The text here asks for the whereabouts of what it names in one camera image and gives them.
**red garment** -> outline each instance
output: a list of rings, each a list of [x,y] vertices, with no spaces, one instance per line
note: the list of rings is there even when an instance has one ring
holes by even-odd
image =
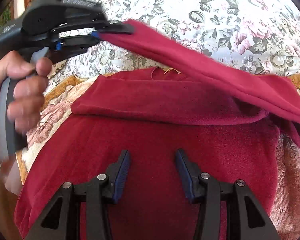
[[[213,61],[210,68],[205,56],[131,23],[135,34],[104,39],[125,42],[123,47],[165,64],[171,58],[165,53],[173,47],[175,61],[167,65],[188,77],[171,71],[164,75],[160,69],[98,77],[72,105],[73,114],[44,145],[28,174],[15,211],[22,237],[63,182],[88,181],[116,161],[122,149],[130,151],[131,165],[122,199],[109,207],[114,239],[192,239],[198,206],[190,205],[182,190],[174,165],[178,148],[219,180],[245,180],[270,211],[280,128],[300,145],[295,88],[285,78],[252,76]],[[141,51],[142,37],[148,52]],[[195,65],[199,60],[204,70]],[[242,84],[239,78],[249,82]],[[263,86],[253,92],[252,84]],[[279,89],[285,93],[276,98]]]

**green plant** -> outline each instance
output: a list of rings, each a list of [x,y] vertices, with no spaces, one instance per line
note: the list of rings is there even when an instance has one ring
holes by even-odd
[[[7,6],[7,8],[4,10],[2,15],[0,16],[0,28],[5,26],[10,20],[11,20],[10,7]]]

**device handle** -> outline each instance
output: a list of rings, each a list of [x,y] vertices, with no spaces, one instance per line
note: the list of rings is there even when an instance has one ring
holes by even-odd
[[[49,48],[34,52],[31,56],[30,63],[36,65],[37,61],[47,56]],[[7,109],[9,104],[14,100],[14,89],[20,80],[7,77],[0,89],[0,161],[7,158],[15,158],[15,152],[28,146],[27,136],[21,135],[15,130],[15,122],[7,118]]]

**metal screw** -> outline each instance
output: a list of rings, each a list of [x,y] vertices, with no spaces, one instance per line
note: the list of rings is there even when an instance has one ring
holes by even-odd
[[[97,179],[98,180],[104,180],[104,179],[106,179],[107,178],[107,175],[106,174],[99,174],[98,176],[97,176]]]
[[[65,182],[63,184],[63,188],[70,188],[71,187],[71,183],[70,182]]]
[[[201,173],[200,176],[201,176],[201,178],[203,178],[203,179],[208,179],[208,178],[210,178],[210,174],[207,173],[207,172]]]
[[[238,179],[238,180],[237,180],[237,184],[238,184],[240,187],[245,186],[244,180],[241,180],[241,179]]]

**red fabric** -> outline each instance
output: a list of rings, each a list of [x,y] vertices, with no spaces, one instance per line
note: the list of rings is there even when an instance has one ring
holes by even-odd
[[[72,105],[73,114],[44,145],[28,174],[15,211],[23,237],[63,182],[88,181],[116,161],[122,149],[131,152],[131,165],[122,199],[109,207],[114,239],[192,239],[198,206],[190,205],[182,190],[174,165],[178,148],[219,180],[245,180],[270,211],[280,129],[300,144],[300,124],[296,123],[300,122],[300,98],[295,88],[284,78],[252,76],[215,62],[215,69],[210,68],[206,57],[139,23],[132,24],[135,34],[126,36],[123,47],[152,53],[153,59],[164,63],[169,59],[165,53],[175,47],[175,61],[169,66],[182,70],[179,66],[184,64],[185,69],[194,70],[192,77],[191,71],[164,75],[160,69],[98,77]],[[149,52],[141,52],[140,32],[145,43],[150,43],[150,36],[156,42],[148,44]],[[123,36],[114,37],[104,38],[116,45],[123,42]],[[157,47],[161,59],[156,56]],[[193,65],[187,62],[190,57]],[[208,69],[206,75],[195,65],[199,57]],[[221,78],[222,71],[229,75],[228,81],[216,78]],[[250,82],[243,84],[239,77]],[[261,93],[253,93],[253,84],[263,85],[258,88]],[[279,88],[280,94],[286,93],[276,98]]]

